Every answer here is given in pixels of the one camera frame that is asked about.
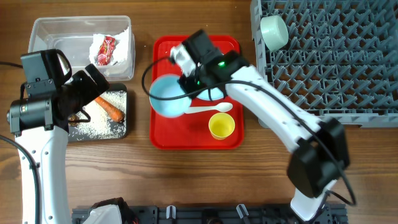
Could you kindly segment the light blue plate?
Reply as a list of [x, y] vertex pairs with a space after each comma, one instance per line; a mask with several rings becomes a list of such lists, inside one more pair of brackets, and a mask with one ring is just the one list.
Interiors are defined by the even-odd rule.
[[224, 94], [219, 88], [212, 88], [201, 92], [197, 98], [204, 101], [216, 101], [224, 98]]

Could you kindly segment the brown mushroom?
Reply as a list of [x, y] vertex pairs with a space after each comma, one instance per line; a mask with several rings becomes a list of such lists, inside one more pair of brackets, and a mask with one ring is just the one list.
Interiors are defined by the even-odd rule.
[[71, 116], [68, 117], [68, 124], [70, 126], [77, 126], [79, 117], [76, 114], [72, 114]]

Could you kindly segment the light blue bowl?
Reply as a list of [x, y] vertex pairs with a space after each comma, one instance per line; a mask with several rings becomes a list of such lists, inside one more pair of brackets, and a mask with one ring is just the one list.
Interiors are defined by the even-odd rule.
[[192, 100], [187, 96], [176, 100], [164, 100], [185, 94], [178, 83], [179, 78], [174, 74], [162, 75], [150, 86], [150, 94], [161, 98], [158, 100], [150, 97], [150, 104], [157, 114], [166, 118], [176, 118], [183, 115], [191, 106]]

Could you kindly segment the orange carrot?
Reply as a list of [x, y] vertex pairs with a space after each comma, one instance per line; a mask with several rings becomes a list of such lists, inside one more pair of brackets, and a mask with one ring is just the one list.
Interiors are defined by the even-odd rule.
[[95, 98], [95, 102], [105, 110], [105, 112], [114, 122], [121, 123], [124, 121], [124, 113], [108, 101], [104, 100], [102, 97], [99, 96]]

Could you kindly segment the yellow cup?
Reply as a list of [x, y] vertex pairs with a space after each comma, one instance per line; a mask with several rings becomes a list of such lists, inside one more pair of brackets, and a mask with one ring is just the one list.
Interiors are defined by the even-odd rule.
[[216, 113], [208, 122], [210, 133], [217, 140], [224, 140], [232, 135], [235, 126], [233, 117], [228, 113]]

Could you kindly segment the white tissue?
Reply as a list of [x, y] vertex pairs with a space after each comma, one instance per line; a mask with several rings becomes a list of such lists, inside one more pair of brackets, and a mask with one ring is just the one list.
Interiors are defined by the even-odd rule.
[[97, 65], [96, 64], [97, 53], [100, 49], [100, 46], [105, 36], [111, 36], [116, 39], [116, 46], [113, 51], [111, 61], [107, 65], [116, 65], [117, 63], [122, 63], [126, 61], [128, 56], [128, 47], [129, 47], [129, 29], [125, 29], [124, 31], [116, 35], [94, 34], [93, 43], [89, 48], [90, 62]]

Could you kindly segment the red snack wrapper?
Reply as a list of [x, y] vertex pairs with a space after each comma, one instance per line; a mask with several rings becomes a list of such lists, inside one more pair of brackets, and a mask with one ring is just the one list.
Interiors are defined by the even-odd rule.
[[111, 36], [105, 36], [97, 53], [96, 64], [103, 66], [110, 63], [115, 46], [116, 39]]

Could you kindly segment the mint green bowl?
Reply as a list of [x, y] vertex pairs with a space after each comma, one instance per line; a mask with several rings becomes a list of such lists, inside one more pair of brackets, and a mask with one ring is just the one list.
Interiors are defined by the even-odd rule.
[[289, 40], [287, 26], [280, 16], [263, 17], [260, 29], [264, 43], [271, 52], [281, 49]]

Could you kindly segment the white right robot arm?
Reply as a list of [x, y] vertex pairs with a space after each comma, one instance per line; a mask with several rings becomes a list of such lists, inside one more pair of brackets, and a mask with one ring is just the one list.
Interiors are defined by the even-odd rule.
[[287, 175], [295, 186], [290, 207], [299, 219], [314, 220], [337, 180], [348, 180], [345, 169], [350, 159], [343, 125], [301, 109], [240, 53], [222, 53], [203, 30], [172, 47], [170, 56], [183, 73], [178, 82], [188, 97], [218, 88], [279, 137], [290, 152]]

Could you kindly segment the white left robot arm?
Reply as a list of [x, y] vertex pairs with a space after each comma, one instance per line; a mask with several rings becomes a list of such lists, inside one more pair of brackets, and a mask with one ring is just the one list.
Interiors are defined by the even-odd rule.
[[11, 103], [7, 122], [14, 139], [2, 136], [19, 151], [23, 223], [71, 223], [65, 156], [69, 117], [109, 89], [93, 65], [64, 72], [65, 54], [41, 50], [21, 57], [26, 81]]

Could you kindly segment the grey dishwasher rack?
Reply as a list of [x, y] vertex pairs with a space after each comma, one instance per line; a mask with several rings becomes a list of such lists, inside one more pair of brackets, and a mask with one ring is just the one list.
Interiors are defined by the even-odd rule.
[[[257, 70], [302, 109], [363, 128], [397, 126], [397, 2], [252, 0]], [[280, 16], [289, 40], [269, 50], [260, 22]]]

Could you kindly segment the white plastic spoon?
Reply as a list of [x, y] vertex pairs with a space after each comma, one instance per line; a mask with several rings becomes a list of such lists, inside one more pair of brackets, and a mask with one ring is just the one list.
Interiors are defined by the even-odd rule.
[[211, 110], [215, 110], [215, 111], [219, 111], [219, 112], [225, 113], [225, 112], [230, 111], [231, 109], [233, 109], [233, 104], [232, 103], [221, 102], [221, 103], [218, 103], [215, 106], [189, 107], [185, 111], [185, 114], [201, 113], [201, 112], [211, 111]]

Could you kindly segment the red serving tray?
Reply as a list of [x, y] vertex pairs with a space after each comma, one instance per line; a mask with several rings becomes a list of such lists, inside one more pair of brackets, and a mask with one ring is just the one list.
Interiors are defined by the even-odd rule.
[[[156, 40], [153, 49], [153, 61], [170, 55], [170, 49], [187, 35], [166, 35]], [[210, 35], [214, 46], [222, 53], [235, 50], [240, 53], [239, 43], [228, 35]], [[162, 75], [174, 74], [180, 76], [181, 70], [167, 60], [159, 62], [152, 69], [152, 82]], [[198, 98], [192, 101], [192, 106], [212, 106], [220, 102], [232, 103], [232, 110], [227, 113], [235, 121], [233, 133], [224, 140], [215, 139], [208, 128], [210, 118], [216, 111], [205, 111], [195, 114], [184, 114], [177, 118], [165, 118], [153, 109], [150, 112], [150, 140], [155, 147], [163, 150], [230, 150], [238, 147], [244, 139], [243, 106], [230, 97], [218, 101], [204, 101]]]

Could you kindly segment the clear plastic bin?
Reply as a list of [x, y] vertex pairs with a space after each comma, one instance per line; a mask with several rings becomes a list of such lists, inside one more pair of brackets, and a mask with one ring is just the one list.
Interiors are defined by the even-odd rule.
[[128, 16], [43, 17], [34, 22], [28, 52], [61, 50], [75, 72], [90, 64], [89, 48], [94, 34], [116, 35], [129, 29], [127, 60], [116, 65], [97, 66], [108, 81], [127, 81], [134, 76], [135, 42]]

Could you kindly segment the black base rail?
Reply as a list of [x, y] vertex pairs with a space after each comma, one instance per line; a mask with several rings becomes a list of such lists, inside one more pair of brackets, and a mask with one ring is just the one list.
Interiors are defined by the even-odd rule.
[[[326, 203], [310, 221], [303, 221], [292, 211], [289, 204], [273, 204], [262, 207], [191, 207], [170, 209], [156, 206], [130, 207], [137, 216], [137, 223], [326, 223], [348, 224], [346, 206]], [[89, 208], [72, 210], [72, 223], [83, 223], [90, 215]]]

